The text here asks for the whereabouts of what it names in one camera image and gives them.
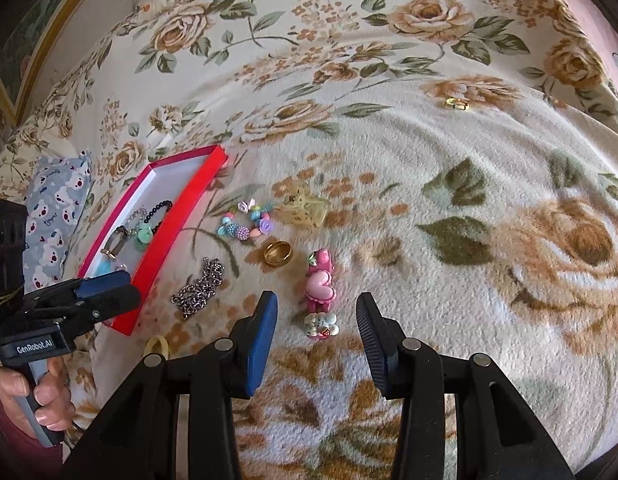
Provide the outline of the person's left hand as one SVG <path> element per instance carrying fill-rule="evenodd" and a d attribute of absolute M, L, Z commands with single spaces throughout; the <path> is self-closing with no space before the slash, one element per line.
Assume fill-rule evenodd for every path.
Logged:
<path fill-rule="evenodd" d="M 64 431 L 74 420 L 76 408 L 71 402 L 68 372 L 61 356 L 47 360 L 47 372 L 40 379 L 33 396 L 40 407 L 36 410 L 38 423 L 52 431 Z M 36 434 L 16 399 L 28 396 L 29 383 L 24 376 L 7 367 L 0 367 L 0 401 L 6 417 L 28 437 Z"/>

